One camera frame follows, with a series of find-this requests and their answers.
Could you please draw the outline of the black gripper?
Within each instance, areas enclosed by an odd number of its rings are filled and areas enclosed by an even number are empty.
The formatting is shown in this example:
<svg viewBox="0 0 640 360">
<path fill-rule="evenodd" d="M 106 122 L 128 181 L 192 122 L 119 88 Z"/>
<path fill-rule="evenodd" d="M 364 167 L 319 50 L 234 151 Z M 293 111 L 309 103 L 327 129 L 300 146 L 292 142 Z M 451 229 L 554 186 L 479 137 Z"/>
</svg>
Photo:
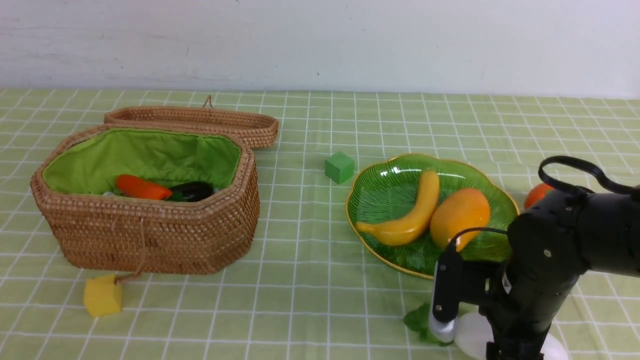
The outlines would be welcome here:
<svg viewBox="0 0 640 360">
<path fill-rule="evenodd" d="M 545 264 L 538 269 L 527 269 L 519 260 L 508 260 L 491 279 L 486 301 L 478 310 L 486 314 L 496 306 L 535 313 L 538 317 L 553 313 L 554 319 L 580 275 L 580 271 L 566 266 L 556 268 Z"/>
</svg>

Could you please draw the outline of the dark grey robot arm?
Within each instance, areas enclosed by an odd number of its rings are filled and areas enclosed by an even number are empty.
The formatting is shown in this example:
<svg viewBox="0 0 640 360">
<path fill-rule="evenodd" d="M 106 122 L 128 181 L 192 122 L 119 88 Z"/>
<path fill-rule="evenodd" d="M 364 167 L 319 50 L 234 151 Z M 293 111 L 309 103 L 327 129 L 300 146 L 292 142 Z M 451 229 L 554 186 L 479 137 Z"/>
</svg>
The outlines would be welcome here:
<svg viewBox="0 0 640 360">
<path fill-rule="evenodd" d="M 478 312 L 490 326 L 483 360 L 549 360 L 554 317 L 587 271 L 639 276 L 639 197 L 549 191 L 507 228 L 499 264 Z"/>
</svg>

